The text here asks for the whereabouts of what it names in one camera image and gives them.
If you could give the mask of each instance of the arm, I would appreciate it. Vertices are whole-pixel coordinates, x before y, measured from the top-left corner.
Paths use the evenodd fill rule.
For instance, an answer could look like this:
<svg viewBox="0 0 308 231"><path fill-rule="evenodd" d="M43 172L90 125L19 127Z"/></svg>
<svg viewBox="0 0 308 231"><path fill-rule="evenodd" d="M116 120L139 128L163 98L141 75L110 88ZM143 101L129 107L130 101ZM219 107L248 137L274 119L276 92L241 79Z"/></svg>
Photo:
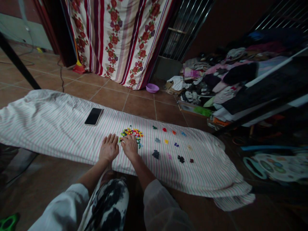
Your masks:
<svg viewBox="0 0 308 231"><path fill-rule="evenodd" d="M89 197L92 196L103 172L119 154L118 138L115 134L109 134L108 137L103 139L99 152L99 161L76 182L77 184L83 184L88 189Z"/></svg>
<svg viewBox="0 0 308 231"><path fill-rule="evenodd" d="M135 136L125 136L121 140L123 151L132 163L144 191L144 223L147 230L194 230L188 215L138 155Z"/></svg>
<svg viewBox="0 0 308 231"><path fill-rule="evenodd" d="M105 137L99 161L65 192L54 198L29 230L77 230L89 199L108 164L119 154L118 137Z"/></svg>

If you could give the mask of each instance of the red flower pattern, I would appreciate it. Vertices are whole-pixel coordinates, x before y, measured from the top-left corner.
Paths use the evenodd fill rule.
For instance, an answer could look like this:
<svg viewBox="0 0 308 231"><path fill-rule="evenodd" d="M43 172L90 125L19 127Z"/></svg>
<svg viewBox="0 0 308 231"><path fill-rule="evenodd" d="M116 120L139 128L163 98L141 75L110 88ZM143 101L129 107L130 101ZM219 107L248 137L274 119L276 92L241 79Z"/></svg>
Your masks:
<svg viewBox="0 0 308 231"><path fill-rule="evenodd" d="M119 31L120 30L120 26L119 25L115 25L115 30Z"/></svg>
<svg viewBox="0 0 308 231"><path fill-rule="evenodd" d="M117 45L118 44L119 39L116 36L112 37L112 42Z"/></svg>
<svg viewBox="0 0 308 231"><path fill-rule="evenodd" d="M150 31L153 31L154 28L155 28L154 24L151 24L150 27L149 27L149 30L150 30Z"/></svg>
<svg viewBox="0 0 308 231"><path fill-rule="evenodd" d="M72 19L75 23L75 33L76 33L76 45L77 45L77 51L79 56L79 61L82 65L85 66L85 63L87 61L86 57L83 55L85 52L85 47L89 45L89 41L86 39L86 34L83 30L83 24L81 21L80 16L80 6L81 6L82 0L72 0L71 1L71 9L72 9Z"/></svg>
<svg viewBox="0 0 308 231"><path fill-rule="evenodd" d="M121 2L122 0L118 0L118 2L117 0L111 0L110 4L107 5L107 11L111 18L110 27L114 33L109 36L109 43L105 48L109 56L109 65L107 66L107 71L104 74L104 77L106 78L111 78L112 73L116 70L115 64L118 61L118 57L116 56L114 49L119 42L118 34L120 33L120 28L122 27L123 22L119 17L119 12L117 11L116 7L119 6Z"/></svg>
<svg viewBox="0 0 308 231"><path fill-rule="evenodd" d="M143 71L143 60L147 56L146 50L143 50L144 44L148 42L149 39L151 39L155 34L155 20L157 16L161 13L160 12L160 4L155 3L156 0L152 0L152 7L150 9L150 19L151 21L148 23L148 25L145 25L144 32L142 36L138 38L139 42L139 52L138 52L138 59L139 61L135 63L134 67L130 69L130 79L129 83L130 86L128 88L133 89L133 86L136 84L135 75L137 75L138 72Z"/></svg>
<svg viewBox="0 0 308 231"><path fill-rule="evenodd" d="M115 11L112 11L112 12L110 13L110 17L111 17L111 20L112 20L112 21L116 21L117 18L118 18L118 14L117 14Z"/></svg>
<svg viewBox="0 0 308 231"><path fill-rule="evenodd" d="M141 51L140 51L140 57L141 57L141 58L144 58L146 54L147 54L147 53L146 53L145 50L141 50Z"/></svg>
<svg viewBox="0 0 308 231"><path fill-rule="evenodd" d="M159 14L159 10L160 10L160 4L156 3L155 6L153 7L152 15L154 17L157 17Z"/></svg>
<svg viewBox="0 0 308 231"><path fill-rule="evenodd" d="M143 41L147 41L148 38L149 38L149 34L150 34L150 33L148 33L148 32L144 32L143 35L142 35L142 40L143 40Z"/></svg>
<svg viewBox="0 0 308 231"><path fill-rule="evenodd" d="M111 0L111 5L113 8L116 8L116 0Z"/></svg>

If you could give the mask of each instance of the broom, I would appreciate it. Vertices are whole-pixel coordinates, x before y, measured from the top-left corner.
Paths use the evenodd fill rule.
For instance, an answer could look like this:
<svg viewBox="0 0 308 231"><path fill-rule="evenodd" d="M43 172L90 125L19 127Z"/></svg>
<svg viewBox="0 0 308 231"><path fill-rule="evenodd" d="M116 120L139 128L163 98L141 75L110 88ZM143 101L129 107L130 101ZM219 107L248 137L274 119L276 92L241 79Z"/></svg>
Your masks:
<svg viewBox="0 0 308 231"><path fill-rule="evenodd" d="M76 54L77 54L77 62L76 62L76 65L73 67L73 71L78 73L78 74L83 74L83 73L86 72L86 70L84 69L83 65L79 61L79 55L78 55L78 50L77 50L75 38L74 38L74 43L75 43L75 49L76 49Z"/></svg>

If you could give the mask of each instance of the purple plastic bowl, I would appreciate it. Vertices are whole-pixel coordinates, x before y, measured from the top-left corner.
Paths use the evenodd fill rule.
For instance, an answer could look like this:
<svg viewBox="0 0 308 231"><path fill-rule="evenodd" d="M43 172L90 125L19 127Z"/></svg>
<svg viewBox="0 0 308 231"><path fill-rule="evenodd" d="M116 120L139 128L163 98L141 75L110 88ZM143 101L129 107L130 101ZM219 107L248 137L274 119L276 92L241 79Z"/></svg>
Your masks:
<svg viewBox="0 0 308 231"><path fill-rule="evenodd" d="M145 87L149 93L156 93L159 90L159 87L152 83L148 83Z"/></svg>

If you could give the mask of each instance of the white sleeve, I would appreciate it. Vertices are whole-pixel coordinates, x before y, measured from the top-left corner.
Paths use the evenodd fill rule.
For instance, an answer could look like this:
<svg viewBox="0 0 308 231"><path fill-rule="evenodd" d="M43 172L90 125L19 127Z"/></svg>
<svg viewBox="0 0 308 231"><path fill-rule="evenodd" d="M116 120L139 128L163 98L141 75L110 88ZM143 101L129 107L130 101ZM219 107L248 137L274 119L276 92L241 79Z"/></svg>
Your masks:
<svg viewBox="0 0 308 231"><path fill-rule="evenodd" d="M49 203L29 230L77 230L88 202L87 188L73 184Z"/></svg>
<svg viewBox="0 0 308 231"><path fill-rule="evenodd" d="M145 189L143 204L147 230L194 230L188 215L158 180Z"/></svg>

